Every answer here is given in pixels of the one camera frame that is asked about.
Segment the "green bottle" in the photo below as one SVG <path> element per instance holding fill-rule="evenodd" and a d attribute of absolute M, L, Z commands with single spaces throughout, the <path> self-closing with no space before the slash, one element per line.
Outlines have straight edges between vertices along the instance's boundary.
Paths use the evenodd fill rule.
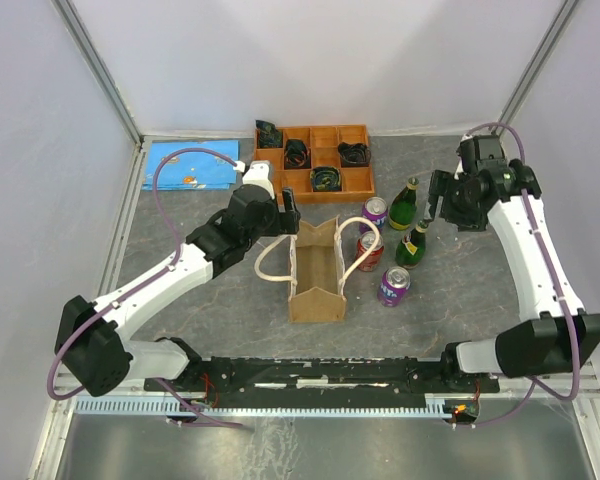
<path fill-rule="evenodd" d="M 400 267 L 409 269 L 416 267 L 426 253 L 426 232 L 429 223 L 420 220 L 406 234 L 396 248 L 395 261 Z"/>
<path fill-rule="evenodd" d="M 388 213 L 389 225 L 395 230 L 406 230 L 417 211 L 417 188 L 419 180 L 410 177 L 403 190 L 394 198 Z"/>

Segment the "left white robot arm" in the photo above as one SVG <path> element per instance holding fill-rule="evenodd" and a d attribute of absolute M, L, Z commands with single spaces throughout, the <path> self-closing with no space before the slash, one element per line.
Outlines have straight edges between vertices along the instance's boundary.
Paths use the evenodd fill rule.
<path fill-rule="evenodd" d="M 227 208 L 190 233 L 161 263 L 94 301 L 69 300 L 56 339 L 56 360 L 82 390 L 100 397 L 125 380 L 159 378 L 189 390 L 201 378 L 199 355 L 178 338 L 135 341 L 133 335 L 173 301 L 233 265 L 262 237 L 299 230 L 291 188 L 276 200 L 256 185 L 232 193 Z"/>

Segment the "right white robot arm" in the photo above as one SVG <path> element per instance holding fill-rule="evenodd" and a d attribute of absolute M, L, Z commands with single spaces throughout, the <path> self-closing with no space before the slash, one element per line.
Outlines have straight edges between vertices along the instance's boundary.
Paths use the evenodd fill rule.
<path fill-rule="evenodd" d="M 577 391 L 581 367 L 600 343 L 600 314 L 586 310 L 561 266 L 533 169 L 522 156 L 508 159 L 493 134 L 464 135 L 457 154 L 455 171 L 433 172 L 424 220 L 440 218 L 460 231 L 495 231 L 514 280 L 520 322 L 491 339 L 449 345 L 440 382 L 461 391 L 475 374 L 539 383 L 543 376 L 569 373 Z"/>

